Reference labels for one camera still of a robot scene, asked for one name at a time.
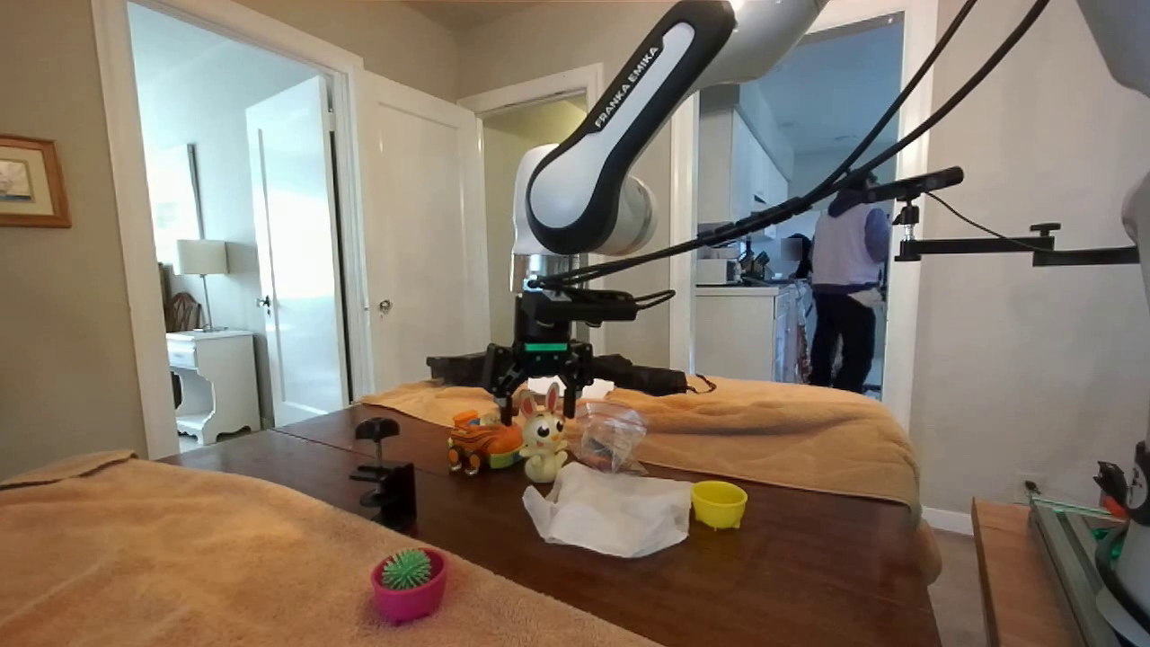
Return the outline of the white nightstand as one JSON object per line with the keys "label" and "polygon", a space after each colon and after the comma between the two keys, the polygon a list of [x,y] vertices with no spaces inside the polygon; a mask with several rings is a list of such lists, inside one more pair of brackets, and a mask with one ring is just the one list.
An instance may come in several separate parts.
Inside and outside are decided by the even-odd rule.
{"label": "white nightstand", "polygon": [[178,378],[176,429],[198,445],[261,430],[253,332],[168,332],[169,369]]}

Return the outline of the black bag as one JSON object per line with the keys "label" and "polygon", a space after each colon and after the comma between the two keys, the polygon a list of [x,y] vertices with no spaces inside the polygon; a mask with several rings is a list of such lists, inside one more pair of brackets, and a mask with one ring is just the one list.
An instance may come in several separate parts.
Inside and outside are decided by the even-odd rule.
{"label": "black bag", "polygon": [[[485,361],[486,352],[478,352],[463,356],[428,357],[427,365],[430,369],[432,380],[442,382],[448,386],[480,386],[484,388],[486,385],[483,378]],[[687,382],[687,373],[668,368],[632,364],[631,360],[621,355],[595,356],[592,368],[595,378],[613,382],[620,388],[632,388],[636,392],[650,394],[650,396],[667,396],[667,394],[689,392],[703,394],[714,392],[716,388],[714,382],[702,373],[697,373],[695,380],[702,382],[703,386],[693,386]]]}

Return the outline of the table lamp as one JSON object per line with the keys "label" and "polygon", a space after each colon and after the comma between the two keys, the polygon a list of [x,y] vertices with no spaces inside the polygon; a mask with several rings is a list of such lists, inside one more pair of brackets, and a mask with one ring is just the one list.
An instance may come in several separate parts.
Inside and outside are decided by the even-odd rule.
{"label": "table lamp", "polygon": [[213,321],[207,278],[208,276],[229,274],[227,242],[217,239],[176,239],[172,271],[181,276],[198,276],[204,291],[204,326],[201,331],[217,331]]}

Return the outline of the black table clamp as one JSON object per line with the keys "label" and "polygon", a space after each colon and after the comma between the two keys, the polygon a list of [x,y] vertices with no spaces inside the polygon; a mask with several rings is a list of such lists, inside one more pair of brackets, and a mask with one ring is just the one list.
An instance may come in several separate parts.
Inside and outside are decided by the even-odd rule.
{"label": "black table clamp", "polygon": [[394,462],[383,456],[383,441],[400,434],[399,423],[391,418],[375,417],[356,425],[356,439],[370,439],[374,462],[358,465],[348,475],[352,482],[370,483],[358,504],[373,509],[371,519],[400,533],[411,532],[417,519],[415,467],[411,462]]}

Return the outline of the green spiky ball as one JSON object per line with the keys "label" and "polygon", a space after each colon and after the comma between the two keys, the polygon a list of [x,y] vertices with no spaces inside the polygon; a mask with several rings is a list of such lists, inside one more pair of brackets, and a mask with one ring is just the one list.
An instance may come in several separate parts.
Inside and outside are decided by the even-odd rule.
{"label": "green spiky ball", "polygon": [[377,577],[382,590],[417,590],[431,581],[434,564],[429,554],[419,548],[402,549],[385,559]]}

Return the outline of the kitchen counter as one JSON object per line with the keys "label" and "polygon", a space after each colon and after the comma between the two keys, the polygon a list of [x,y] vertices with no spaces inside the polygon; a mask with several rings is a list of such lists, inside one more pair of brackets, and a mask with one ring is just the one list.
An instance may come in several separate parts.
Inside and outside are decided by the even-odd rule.
{"label": "kitchen counter", "polygon": [[752,382],[808,382],[808,286],[693,291],[693,372]]}

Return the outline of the framed picture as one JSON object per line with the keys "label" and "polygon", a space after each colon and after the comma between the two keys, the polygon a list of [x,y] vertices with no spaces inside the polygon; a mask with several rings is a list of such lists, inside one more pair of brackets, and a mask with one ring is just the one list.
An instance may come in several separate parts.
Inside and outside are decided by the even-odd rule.
{"label": "framed picture", "polygon": [[0,226],[72,226],[54,140],[0,134]]}

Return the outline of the white door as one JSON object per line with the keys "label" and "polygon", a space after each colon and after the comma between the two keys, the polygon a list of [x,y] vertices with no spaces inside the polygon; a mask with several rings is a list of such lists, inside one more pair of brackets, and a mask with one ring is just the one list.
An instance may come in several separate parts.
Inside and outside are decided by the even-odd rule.
{"label": "white door", "polygon": [[375,74],[358,99],[370,393],[491,339],[478,120]]}
{"label": "white door", "polygon": [[327,82],[316,76],[245,111],[276,425],[348,405],[328,108]]}

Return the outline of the wooden chair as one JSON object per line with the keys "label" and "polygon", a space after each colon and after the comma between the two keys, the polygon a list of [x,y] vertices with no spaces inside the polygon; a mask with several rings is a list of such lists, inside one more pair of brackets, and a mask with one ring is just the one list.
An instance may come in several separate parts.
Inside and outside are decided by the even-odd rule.
{"label": "wooden chair", "polygon": [[201,329],[204,308],[190,292],[177,292],[164,303],[164,330],[167,332],[190,332]]}

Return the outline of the orange towel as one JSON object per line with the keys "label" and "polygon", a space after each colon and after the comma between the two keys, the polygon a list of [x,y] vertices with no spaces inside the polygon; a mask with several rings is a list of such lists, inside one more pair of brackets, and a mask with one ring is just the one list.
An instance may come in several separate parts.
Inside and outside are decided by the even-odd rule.
{"label": "orange towel", "polygon": [[136,459],[0,482],[0,647],[660,647],[445,554],[394,625],[371,571],[420,541],[270,482]]}
{"label": "orange towel", "polygon": [[665,396],[620,386],[605,394],[605,403],[641,414],[642,463],[905,504],[908,553],[925,581],[936,581],[943,564],[923,519],[915,450],[883,405],[823,386],[723,377],[689,385]]}

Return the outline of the pink bowl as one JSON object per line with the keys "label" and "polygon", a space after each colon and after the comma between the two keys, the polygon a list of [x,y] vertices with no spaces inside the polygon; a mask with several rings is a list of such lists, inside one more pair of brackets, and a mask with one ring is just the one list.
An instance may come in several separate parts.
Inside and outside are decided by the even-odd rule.
{"label": "pink bowl", "polygon": [[430,616],[439,610],[442,601],[447,594],[447,560],[440,550],[419,549],[427,552],[434,564],[434,577],[427,585],[417,590],[402,590],[402,592],[382,590],[377,577],[382,562],[385,560],[381,561],[370,573],[373,603],[379,616],[390,624],[402,624]]}

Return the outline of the penguin toy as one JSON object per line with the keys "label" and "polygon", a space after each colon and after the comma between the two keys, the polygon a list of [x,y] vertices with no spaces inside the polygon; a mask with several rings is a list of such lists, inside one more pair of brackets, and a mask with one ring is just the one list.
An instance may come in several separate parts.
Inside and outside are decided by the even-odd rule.
{"label": "penguin toy", "polygon": [[1121,467],[1101,460],[1098,472],[1092,477],[1101,487],[1105,500],[1112,502],[1110,513],[1117,516],[1118,508],[1126,519],[1150,527],[1150,446],[1147,440],[1137,442],[1130,473]]}

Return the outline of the white wall cabinet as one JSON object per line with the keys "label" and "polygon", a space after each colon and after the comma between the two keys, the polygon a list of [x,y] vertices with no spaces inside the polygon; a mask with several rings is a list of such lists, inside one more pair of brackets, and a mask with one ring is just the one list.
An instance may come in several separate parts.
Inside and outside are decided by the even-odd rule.
{"label": "white wall cabinet", "polygon": [[699,226],[733,224],[788,198],[787,177],[731,108],[699,115],[697,171]]}

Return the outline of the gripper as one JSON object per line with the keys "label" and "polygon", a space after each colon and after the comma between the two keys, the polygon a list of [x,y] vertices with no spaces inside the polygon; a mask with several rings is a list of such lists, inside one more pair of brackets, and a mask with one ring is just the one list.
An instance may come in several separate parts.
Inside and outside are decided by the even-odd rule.
{"label": "gripper", "polygon": [[500,423],[512,425],[518,388],[529,377],[558,377],[562,382],[562,415],[576,415],[582,390],[593,384],[593,348],[575,339],[574,324],[538,323],[532,306],[542,291],[515,298],[514,341],[509,347],[489,344],[483,364],[483,388],[500,409]]}

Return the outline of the cream bunny toy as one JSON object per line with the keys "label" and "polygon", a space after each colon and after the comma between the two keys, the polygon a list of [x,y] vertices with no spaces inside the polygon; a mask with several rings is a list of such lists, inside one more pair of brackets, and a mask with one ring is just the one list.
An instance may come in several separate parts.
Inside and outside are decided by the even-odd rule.
{"label": "cream bunny toy", "polygon": [[526,478],[531,483],[554,483],[568,459],[560,394],[560,385],[551,384],[542,396],[526,390],[518,400],[523,417],[522,445],[518,453],[526,463]]}

